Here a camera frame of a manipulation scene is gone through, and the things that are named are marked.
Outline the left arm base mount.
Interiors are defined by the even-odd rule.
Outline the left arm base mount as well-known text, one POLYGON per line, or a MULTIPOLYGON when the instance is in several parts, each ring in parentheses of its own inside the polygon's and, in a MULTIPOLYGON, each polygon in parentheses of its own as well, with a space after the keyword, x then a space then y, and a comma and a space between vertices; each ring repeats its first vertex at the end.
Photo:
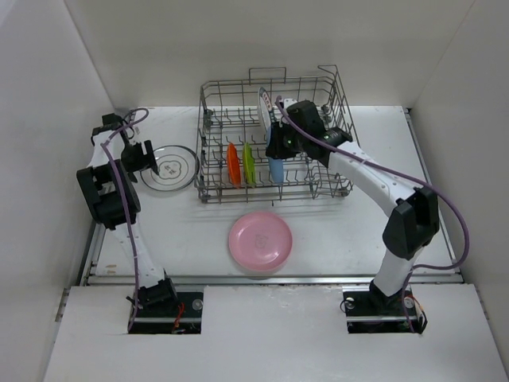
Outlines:
POLYGON ((204 291, 178 291, 177 297, 177 302, 139 309, 128 334, 201 334, 204 291))

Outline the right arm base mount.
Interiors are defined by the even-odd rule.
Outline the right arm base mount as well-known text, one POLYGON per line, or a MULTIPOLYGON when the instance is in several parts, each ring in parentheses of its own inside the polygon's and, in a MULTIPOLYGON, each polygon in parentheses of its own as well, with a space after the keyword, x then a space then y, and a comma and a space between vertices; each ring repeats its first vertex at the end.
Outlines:
POLYGON ((377 307, 367 290, 346 290, 340 309, 345 313, 349 334, 422 334, 428 325, 422 305, 410 290, 405 291, 404 299, 399 294, 385 307, 377 307))

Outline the light blue plastic plate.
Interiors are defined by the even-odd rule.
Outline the light blue plastic plate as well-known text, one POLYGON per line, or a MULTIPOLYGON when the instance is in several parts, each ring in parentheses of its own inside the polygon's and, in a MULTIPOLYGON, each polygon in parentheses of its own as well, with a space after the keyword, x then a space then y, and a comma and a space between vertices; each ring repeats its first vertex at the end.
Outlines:
POLYGON ((266 131, 266 157, 269 163, 270 174, 275 184, 280 185, 284 179, 283 161, 270 156, 272 129, 267 128, 266 131))

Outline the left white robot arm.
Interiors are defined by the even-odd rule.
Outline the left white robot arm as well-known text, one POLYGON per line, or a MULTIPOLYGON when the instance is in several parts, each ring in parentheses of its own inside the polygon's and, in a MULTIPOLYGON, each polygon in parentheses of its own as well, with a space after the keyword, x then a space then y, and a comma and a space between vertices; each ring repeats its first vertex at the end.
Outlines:
POLYGON ((163 266, 152 260, 144 243, 138 214, 135 174, 157 169, 151 141, 135 139, 135 121, 115 113, 102 116, 93 129, 93 155, 76 178, 93 220, 112 232, 134 266, 135 292, 129 299, 146 313, 172 314, 179 304, 177 292, 163 266))

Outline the lime green plastic plate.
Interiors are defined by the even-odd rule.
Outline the lime green plastic plate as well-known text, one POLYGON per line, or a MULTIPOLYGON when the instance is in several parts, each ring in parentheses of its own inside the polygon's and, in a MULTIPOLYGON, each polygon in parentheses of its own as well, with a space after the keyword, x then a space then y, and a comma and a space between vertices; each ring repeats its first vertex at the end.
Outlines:
POLYGON ((247 184, 255 185, 255 162, 252 155, 251 146, 248 142, 245 142, 243 145, 243 168, 247 184))

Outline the orange plastic plate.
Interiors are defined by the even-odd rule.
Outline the orange plastic plate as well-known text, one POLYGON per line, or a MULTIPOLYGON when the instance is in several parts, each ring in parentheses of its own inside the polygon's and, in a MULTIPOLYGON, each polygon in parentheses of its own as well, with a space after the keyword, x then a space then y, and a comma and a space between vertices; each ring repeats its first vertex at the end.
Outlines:
POLYGON ((234 187, 239 188, 242 182, 239 158, 235 145, 231 142, 227 147, 227 169, 231 183, 234 187))

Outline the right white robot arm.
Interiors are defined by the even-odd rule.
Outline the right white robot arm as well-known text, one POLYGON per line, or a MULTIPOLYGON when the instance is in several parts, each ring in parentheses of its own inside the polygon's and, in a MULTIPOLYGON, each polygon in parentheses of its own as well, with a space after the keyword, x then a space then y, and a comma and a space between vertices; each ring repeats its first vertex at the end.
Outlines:
POLYGON ((315 104, 258 97, 258 117, 266 130, 266 157, 274 181, 283 180, 283 162, 300 153, 331 174, 346 177, 387 216, 386 253, 371 282, 368 303, 385 314, 397 304, 420 251, 439 230, 438 195, 430 185, 374 162, 353 137, 339 127, 326 128, 315 104))

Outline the pink plastic plate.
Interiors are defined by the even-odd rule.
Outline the pink plastic plate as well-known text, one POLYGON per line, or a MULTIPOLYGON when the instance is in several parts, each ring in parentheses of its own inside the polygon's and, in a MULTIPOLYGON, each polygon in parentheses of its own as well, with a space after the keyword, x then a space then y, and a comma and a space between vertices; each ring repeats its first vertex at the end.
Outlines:
POLYGON ((272 212, 250 212, 240 217, 228 234, 233 260, 253 272, 273 272, 289 258, 293 246, 288 224, 272 212))

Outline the white plate green red rim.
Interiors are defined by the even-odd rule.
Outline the white plate green red rim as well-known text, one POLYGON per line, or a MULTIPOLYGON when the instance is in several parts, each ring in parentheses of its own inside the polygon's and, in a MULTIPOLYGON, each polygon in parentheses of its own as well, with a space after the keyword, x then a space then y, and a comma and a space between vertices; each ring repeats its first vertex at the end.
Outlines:
POLYGON ((258 89, 258 118, 267 131, 276 120, 271 98, 264 87, 258 89))

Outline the white plate grey floral pattern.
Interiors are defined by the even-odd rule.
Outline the white plate grey floral pattern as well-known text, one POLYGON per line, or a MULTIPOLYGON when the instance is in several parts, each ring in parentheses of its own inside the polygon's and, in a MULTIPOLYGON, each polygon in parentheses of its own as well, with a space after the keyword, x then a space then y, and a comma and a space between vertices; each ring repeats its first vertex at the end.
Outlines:
POLYGON ((168 145, 154 152, 156 172, 143 170, 142 182, 158 192, 176 192, 191 185, 200 169, 199 159, 194 150, 187 146, 168 145))

